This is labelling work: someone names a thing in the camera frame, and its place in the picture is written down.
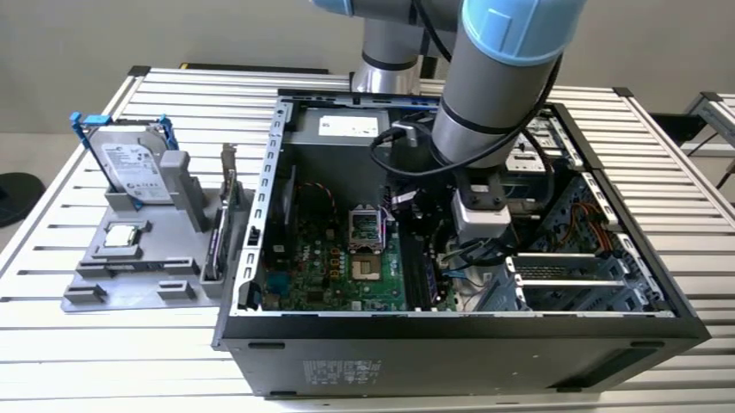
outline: aluminum extrusion table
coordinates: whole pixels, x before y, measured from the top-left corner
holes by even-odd
[[[686,114],[698,115],[707,125],[720,135],[712,143],[698,150],[700,156],[735,156],[735,95],[700,92],[694,102],[687,106]],[[698,147],[698,143],[684,144],[684,152]]]
[[[138,75],[104,112],[134,119],[167,114],[206,187],[219,186],[224,142],[239,145],[240,179],[255,185],[278,88],[348,89],[346,76],[170,69]],[[687,354],[600,395],[256,398],[228,354],[210,348],[216,308],[62,312],[106,208],[103,174],[78,148],[0,254],[0,411],[734,411],[735,212],[619,91],[556,87],[550,99],[567,105],[708,325],[714,339]],[[424,82],[424,94],[440,92],[440,81]]]

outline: blue drive bracket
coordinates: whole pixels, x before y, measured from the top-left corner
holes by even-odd
[[[107,114],[90,114],[84,120],[82,120],[82,113],[75,112],[71,114],[70,117],[71,121],[71,129],[76,133],[79,140],[84,146],[84,148],[90,151],[92,154],[92,157],[95,158],[95,161],[98,165],[100,165],[100,171],[104,174],[104,178],[107,179],[107,182],[110,184],[110,191],[116,193],[119,192],[115,188],[115,185],[112,184],[112,179],[107,175],[107,171],[103,167],[103,162],[100,161],[99,156],[95,153],[95,149],[92,148],[92,144],[90,143],[90,136],[92,133],[95,133],[95,130],[102,126],[122,124],[122,125],[130,125],[131,122],[134,122],[138,125],[150,125],[150,126],[159,126],[163,129],[163,133],[166,135],[166,145],[167,149],[178,151],[179,150],[179,142],[176,141],[176,135],[174,134],[174,124],[171,123],[171,119],[167,117],[166,114],[162,115],[162,117],[158,119],[158,121],[154,122],[138,122],[138,121],[120,121],[116,122],[112,117]],[[135,197],[131,197],[134,199],[134,206],[138,209],[143,207],[143,202],[138,200]]]
[[[179,150],[179,142],[176,141],[176,136],[174,135],[174,124],[171,119],[166,117],[166,114],[159,118],[159,123],[163,126],[163,132],[166,133],[166,144],[168,148],[174,151]]]
[[[103,172],[104,179],[107,179],[107,183],[110,184],[110,191],[118,192],[118,189],[115,188],[115,185],[112,185],[112,179],[108,177],[107,172],[104,171],[103,163],[100,162],[100,158],[96,156],[95,151],[92,150],[92,144],[90,144],[90,138],[87,137],[86,128],[88,127],[99,127],[104,125],[110,125],[112,122],[112,118],[106,115],[92,115],[88,116],[84,119],[84,122],[82,120],[82,113],[75,112],[70,116],[71,121],[71,130],[76,133],[79,140],[82,141],[82,145],[84,146],[84,149],[90,151],[92,154],[92,157],[95,158],[96,164],[100,165],[100,171]]]

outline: green circuit board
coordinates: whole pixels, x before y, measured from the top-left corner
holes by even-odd
[[[311,239],[314,237],[304,233],[294,248],[294,268],[287,274],[288,292],[276,296],[267,291],[267,308],[282,311],[406,311],[396,224],[388,226],[386,249],[380,255],[351,255],[347,237],[342,237],[347,233],[336,234],[331,241],[327,237]]]

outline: gray parts holder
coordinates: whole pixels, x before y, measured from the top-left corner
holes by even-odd
[[[110,208],[64,292],[66,312],[219,305],[224,280],[236,270],[252,191],[236,181],[230,191],[236,196],[227,197],[224,189],[203,190],[188,162],[184,151],[163,154],[162,178],[174,205],[139,206],[128,194],[108,190]],[[223,197],[228,231],[220,234]],[[203,269],[215,244],[224,245],[227,260],[212,279]]]

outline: white wall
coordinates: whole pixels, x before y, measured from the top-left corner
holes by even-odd
[[[732,0],[590,0],[560,83],[628,86],[654,110],[735,91]],[[0,0],[0,131],[66,132],[131,65],[359,62],[360,22],[307,0]]]
[[[716,185],[720,179],[723,179],[724,171],[732,159],[727,157],[694,157],[692,161],[712,185]],[[731,177],[727,181],[720,189],[720,193],[728,202],[735,202],[735,177]]]

